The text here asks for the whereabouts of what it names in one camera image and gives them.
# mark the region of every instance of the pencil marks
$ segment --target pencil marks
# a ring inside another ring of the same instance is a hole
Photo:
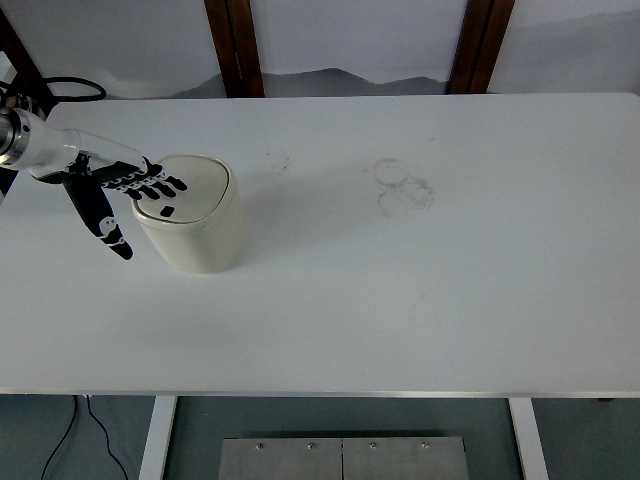
[[[373,178],[382,190],[378,206],[385,217],[404,218],[426,212],[435,200],[426,180],[411,174],[409,168],[395,158],[383,158],[373,166]]]
[[[291,158],[284,148],[269,148],[267,150],[267,160],[271,166],[271,173],[276,175],[284,175],[291,166]]]

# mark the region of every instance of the white wall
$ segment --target white wall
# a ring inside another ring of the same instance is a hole
[[[0,80],[3,82],[10,82],[9,76],[12,72],[11,62],[7,58],[4,52],[0,52]]]
[[[489,89],[640,94],[640,0],[516,0]]]
[[[220,73],[202,0],[0,0],[47,76],[79,76],[112,95],[163,96]]]
[[[252,0],[267,73],[449,77],[466,0]],[[220,73],[202,0],[0,0],[44,76],[169,96]]]
[[[466,0],[252,0],[262,70],[446,81]]]

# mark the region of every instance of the power cord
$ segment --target power cord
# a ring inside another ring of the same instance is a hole
[[[107,452],[109,452],[109,456],[113,458],[115,462],[118,464],[118,466],[120,467],[120,470],[122,470],[122,473],[124,474],[125,480],[129,480],[129,477],[127,476],[127,471],[122,466],[122,463],[120,463],[120,460],[118,460],[118,458],[111,452],[111,446],[109,445],[109,433],[107,433],[107,429],[102,424],[102,422],[98,420],[98,417],[96,417],[93,414],[93,411],[91,410],[91,400],[89,400],[89,395],[87,395],[87,408],[89,409],[89,415],[91,415],[91,418],[93,418],[96,421],[96,423],[100,425],[100,428],[102,428],[102,431],[104,432],[105,437],[107,437]]]
[[[56,445],[56,448],[54,448],[53,452],[51,452],[51,455],[49,455],[49,459],[47,460],[47,463],[44,465],[44,469],[42,470],[42,475],[40,475],[40,480],[44,480],[44,476],[47,473],[47,468],[49,467],[49,463],[51,463],[51,460],[53,460],[54,455],[56,454],[58,449],[62,446],[64,441],[67,439],[67,435],[69,435],[69,431],[71,430],[71,427],[73,426],[73,422],[75,422],[75,420],[76,420],[76,413],[77,412],[78,412],[78,401],[76,400],[76,396],[74,395],[73,396],[73,415],[71,416],[71,421],[69,422],[69,426],[67,427],[67,431],[64,432],[64,435],[62,436],[62,438],[58,442],[58,445]]]
[[[98,417],[95,416],[95,414],[93,413],[93,410],[91,410],[91,400],[89,400],[89,395],[87,395],[87,409],[89,410],[89,415],[91,415],[91,418],[93,418],[96,421],[96,423],[100,425],[100,428],[102,428],[102,431],[104,432],[107,438],[107,452],[109,452],[109,456],[113,460],[115,460],[115,462],[118,464],[118,466],[122,470],[125,480],[129,480],[129,476],[127,475],[127,471],[124,469],[124,466],[122,465],[120,460],[118,460],[118,458],[113,454],[113,452],[111,452],[111,445],[109,443],[109,433],[107,432],[107,429],[102,424],[102,422],[98,420]],[[51,452],[51,455],[49,455],[49,458],[47,459],[47,463],[45,464],[44,469],[42,470],[42,475],[40,476],[40,480],[44,480],[44,476],[47,473],[47,468],[49,467],[51,460],[53,460],[53,457],[55,456],[56,452],[62,446],[67,436],[69,435],[69,431],[71,431],[71,427],[75,422],[77,412],[78,412],[78,399],[77,399],[77,395],[73,395],[73,415],[71,416],[71,421],[69,422],[69,426],[67,427],[67,430],[64,432],[64,435],[58,442],[58,445],[56,445],[56,448],[54,448],[53,452]]]

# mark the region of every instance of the black cable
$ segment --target black cable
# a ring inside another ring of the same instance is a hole
[[[122,473],[124,474],[125,480],[129,480],[129,477],[127,476],[127,471],[122,466],[122,463],[120,463],[120,460],[118,460],[116,458],[116,456],[111,452],[111,446],[109,445],[109,434],[107,433],[107,429],[102,424],[102,422],[100,420],[98,420],[98,417],[96,417],[93,414],[93,411],[91,411],[91,401],[89,400],[89,395],[87,395],[87,408],[89,409],[89,415],[91,415],[91,418],[93,418],[96,421],[96,423],[98,425],[100,425],[100,427],[102,428],[102,431],[104,432],[105,436],[107,437],[107,452],[109,452],[109,456],[111,458],[113,458],[116,461],[116,463],[120,466],[120,469],[122,470]]]
[[[79,78],[79,77],[48,77],[48,78],[43,78],[43,79],[38,79],[38,80],[30,80],[29,82],[25,83],[24,85],[20,86],[20,87],[16,87],[15,85],[0,81],[0,88],[4,88],[6,91],[5,92],[1,92],[0,90],[0,97],[2,102],[6,101],[7,97],[10,97],[12,95],[17,95],[17,94],[23,94],[26,96],[30,96],[33,97],[33,95],[31,95],[31,91],[33,91],[33,86],[34,85],[39,85],[39,84],[44,84],[44,85],[50,85],[52,83],[77,83],[79,85],[84,85],[87,87],[91,87],[95,90],[98,91],[98,93],[95,93],[93,95],[77,95],[77,96],[70,96],[70,95],[54,95],[53,98],[60,103],[66,102],[93,102],[96,100],[103,100],[106,96],[107,96],[107,91],[104,89],[104,87],[102,85],[99,85],[95,82],[92,82],[91,80],[87,80],[85,78]]]
[[[71,430],[71,427],[73,426],[73,422],[76,419],[77,411],[78,411],[78,401],[76,400],[76,396],[73,395],[73,415],[71,416],[71,421],[69,422],[67,431],[64,432],[64,435],[58,442],[58,445],[56,446],[56,448],[53,449],[53,452],[51,452],[51,455],[49,455],[49,459],[47,460],[47,463],[44,465],[44,469],[42,470],[42,475],[40,475],[40,480],[44,479],[44,475],[47,473],[47,468],[49,467],[49,463],[51,463],[51,460],[53,460],[54,455],[56,454],[60,446],[63,444],[63,442],[66,440],[67,435],[69,435],[69,431]]]

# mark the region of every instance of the container lid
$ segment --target container lid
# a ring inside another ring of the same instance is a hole
[[[157,162],[167,175],[187,185],[174,198],[134,201],[137,216],[163,224],[189,224],[208,217],[229,190],[229,168],[219,160],[199,155],[174,155]]]

